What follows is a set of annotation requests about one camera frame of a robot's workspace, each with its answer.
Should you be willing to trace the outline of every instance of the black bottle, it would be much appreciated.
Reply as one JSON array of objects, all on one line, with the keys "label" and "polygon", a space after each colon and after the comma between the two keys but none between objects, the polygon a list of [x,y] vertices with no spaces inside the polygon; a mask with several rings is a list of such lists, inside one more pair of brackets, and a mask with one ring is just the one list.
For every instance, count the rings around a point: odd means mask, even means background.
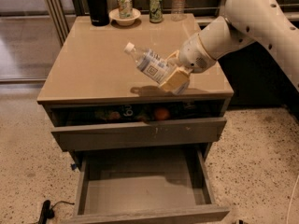
[{"label": "black bottle", "polygon": [[107,0],[87,0],[93,26],[105,26],[110,23]]}]

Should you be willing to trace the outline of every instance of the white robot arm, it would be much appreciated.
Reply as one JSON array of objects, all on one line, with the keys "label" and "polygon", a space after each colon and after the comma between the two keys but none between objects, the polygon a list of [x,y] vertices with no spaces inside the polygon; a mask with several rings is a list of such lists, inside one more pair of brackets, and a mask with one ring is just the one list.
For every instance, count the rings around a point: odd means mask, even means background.
[{"label": "white robot arm", "polygon": [[218,17],[187,40],[171,59],[201,73],[223,55],[259,42],[299,91],[299,30],[276,0],[227,0]]}]

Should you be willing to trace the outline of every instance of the bowl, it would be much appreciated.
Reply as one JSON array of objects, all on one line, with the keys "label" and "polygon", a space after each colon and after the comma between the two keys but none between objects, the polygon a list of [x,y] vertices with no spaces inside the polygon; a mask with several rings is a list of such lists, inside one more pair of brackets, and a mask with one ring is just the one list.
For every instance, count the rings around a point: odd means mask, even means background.
[{"label": "bowl", "polygon": [[112,20],[115,20],[116,23],[119,26],[130,26],[130,25],[132,25],[135,22],[135,20],[140,17],[140,15],[141,15],[140,11],[135,9],[135,8],[133,8],[133,17],[128,18],[128,19],[121,19],[120,18],[120,13],[119,13],[118,8],[110,11],[110,13],[109,13],[109,17]]}]

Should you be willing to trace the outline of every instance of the speckled floor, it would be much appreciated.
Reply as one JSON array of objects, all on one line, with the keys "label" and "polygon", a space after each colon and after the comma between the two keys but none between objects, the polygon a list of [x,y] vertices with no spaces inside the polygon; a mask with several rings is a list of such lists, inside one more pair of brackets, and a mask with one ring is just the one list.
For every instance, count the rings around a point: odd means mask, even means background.
[{"label": "speckled floor", "polygon": [[[45,76],[59,52],[49,19],[0,19],[0,78]],[[0,86],[0,223],[36,223],[42,203],[75,201],[78,171],[54,142],[36,103],[40,85]],[[284,107],[229,110],[221,140],[206,160],[218,205],[231,212],[219,224],[299,223],[298,121]],[[60,223],[73,206],[60,203]]]}]

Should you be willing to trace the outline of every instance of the soda can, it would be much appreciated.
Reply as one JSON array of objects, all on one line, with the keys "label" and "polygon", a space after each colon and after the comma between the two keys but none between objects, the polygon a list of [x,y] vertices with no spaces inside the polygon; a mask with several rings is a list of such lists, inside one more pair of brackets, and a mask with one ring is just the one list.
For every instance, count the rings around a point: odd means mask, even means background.
[{"label": "soda can", "polygon": [[163,0],[149,0],[149,20],[157,23],[163,20]]},{"label": "soda can", "polygon": [[118,0],[120,19],[129,19],[133,17],[132,0]]}]

